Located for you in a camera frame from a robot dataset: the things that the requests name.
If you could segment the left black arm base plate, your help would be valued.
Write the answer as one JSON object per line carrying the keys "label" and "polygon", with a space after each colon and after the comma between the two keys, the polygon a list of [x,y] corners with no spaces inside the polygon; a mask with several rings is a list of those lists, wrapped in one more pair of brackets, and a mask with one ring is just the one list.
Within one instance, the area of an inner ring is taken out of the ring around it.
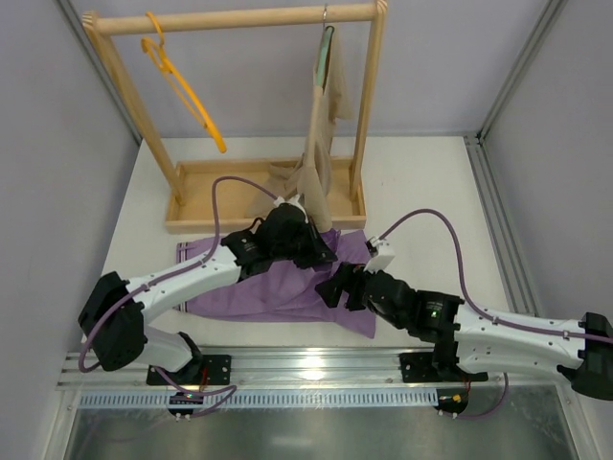
{"label": "left black arm base plate", "polygon": [[166,376],[180,386],[228,385],[232,370],[232,357],[224,354],[196,354],[174,372],[164,368]]}

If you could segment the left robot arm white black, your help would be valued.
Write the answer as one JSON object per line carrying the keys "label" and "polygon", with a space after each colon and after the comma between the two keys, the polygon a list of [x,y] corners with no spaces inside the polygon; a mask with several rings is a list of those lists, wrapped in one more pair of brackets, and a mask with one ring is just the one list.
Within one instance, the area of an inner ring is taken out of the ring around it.
{"label": "left robot arm white black", "polygon": [[79,369],[113,372],[140,362],[162,379],[194,379],[206,365],[199,348],[186,333],[151,327],[154,319],[198,295],[259,276],[278,261],[310,269],[335,260],[306,212],[286,202],[166,270],[132,280],[109,272],[95,284],[79,315],[85,336]]}

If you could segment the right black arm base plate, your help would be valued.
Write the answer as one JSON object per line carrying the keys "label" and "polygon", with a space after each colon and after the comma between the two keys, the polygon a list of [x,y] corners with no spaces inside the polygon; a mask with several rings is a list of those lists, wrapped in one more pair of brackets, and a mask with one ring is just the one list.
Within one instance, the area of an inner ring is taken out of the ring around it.
{"label": "right black arm base plate", "polygon": [[433,351],[417,351],[398,355],[399,370],[404,383],[433,382],[485,382],[486,372],[470,374],[458,366],[450,369],[438,369],[433,362]]}

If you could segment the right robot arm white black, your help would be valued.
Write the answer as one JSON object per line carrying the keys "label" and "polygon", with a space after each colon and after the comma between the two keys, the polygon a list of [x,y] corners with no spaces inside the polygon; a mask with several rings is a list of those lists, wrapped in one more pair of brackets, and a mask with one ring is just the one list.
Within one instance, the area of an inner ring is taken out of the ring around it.
{"label": "right robot arm white black", "polygon": [[612,398],[612,327],[602,315],[562,320],[473,308],[459,296],[413,289],[363,264],[341,264],[315,290],[331,309],[370,311],[432,344],[431,365],[441,380],[534,375],[567,381],[585,397]]}

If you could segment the purple trousers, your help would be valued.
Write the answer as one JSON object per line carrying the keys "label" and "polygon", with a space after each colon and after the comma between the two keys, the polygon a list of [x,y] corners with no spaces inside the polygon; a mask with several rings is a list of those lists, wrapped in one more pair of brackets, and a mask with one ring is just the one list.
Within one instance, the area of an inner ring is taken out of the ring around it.
{"label": "purple trousers", "polygon": [[370,260],[362,230],[330,230],[323,235],[338,261],[318,270],[301,270],[289,261],[274,263],[256,277],[233,286],[199,294],[176,309],[204,318],[259,323],[329,322],[369,339],[375,337],[375,315],[368,310],[330,309],[315,291],[343,262],[365,264]]}

